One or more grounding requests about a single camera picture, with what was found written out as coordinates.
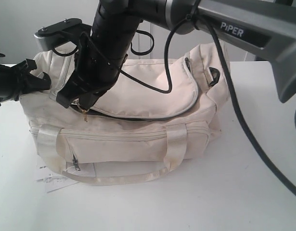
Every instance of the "bag handle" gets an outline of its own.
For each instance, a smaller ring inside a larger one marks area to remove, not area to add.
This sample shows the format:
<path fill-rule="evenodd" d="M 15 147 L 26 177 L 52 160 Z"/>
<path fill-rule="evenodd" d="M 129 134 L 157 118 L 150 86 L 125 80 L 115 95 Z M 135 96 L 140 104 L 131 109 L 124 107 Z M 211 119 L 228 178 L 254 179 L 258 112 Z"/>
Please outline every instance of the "bag handle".
<path fill-rule="evenodd" d="M 115 185 L 143 183 L 158 179 L 175 170 L 183 161 L 187 148 L 187 129 L 185 124 L 167 126 L 167 154 L 164 157 L 165 168 L 147 174 L 119 177 L 83 177 L 65 171 L 66 161 L 58 146 L 58 135 L 62 128 L 43 125 L 38 133 L 37 149 L 47 167 L 65 177 L 94 185 Z"/>

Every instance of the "bag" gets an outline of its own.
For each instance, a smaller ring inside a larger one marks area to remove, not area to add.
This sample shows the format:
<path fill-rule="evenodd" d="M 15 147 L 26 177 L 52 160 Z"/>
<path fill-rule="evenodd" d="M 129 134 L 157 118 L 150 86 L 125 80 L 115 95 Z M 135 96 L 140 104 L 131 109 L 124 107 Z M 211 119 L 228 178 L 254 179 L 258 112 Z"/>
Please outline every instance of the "bag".
<path fill-rule="evenodd" d="M 228 56 L 224 44 L 224 53 Z M 60 52 L 68 53 L 63 47 Z M 217 112 L 229 91 L 214 44 L 202 44 L 178 60 L 170 60 L 173 91 L 147 89 L 124 75 L 88 113 L 88 122 L 76 106 L 65 109 L 56 101 L 74 70 L 74 56 L 52 51 L 39 53 L 38 69 L 49 74 L 52 88 L 20 97 L 39 156 L 48 168 L 76 181 L 127 184 L 157 179 L 175 170 L 183 159 L 203 155 L 208 143 L 220 134 Z M 152 86 L 167 89 L 163 60 L 127 60 L 123 70 Z M 85 177 L 69 173 L 84 163 L 164 162 L 148 174 Z"/>

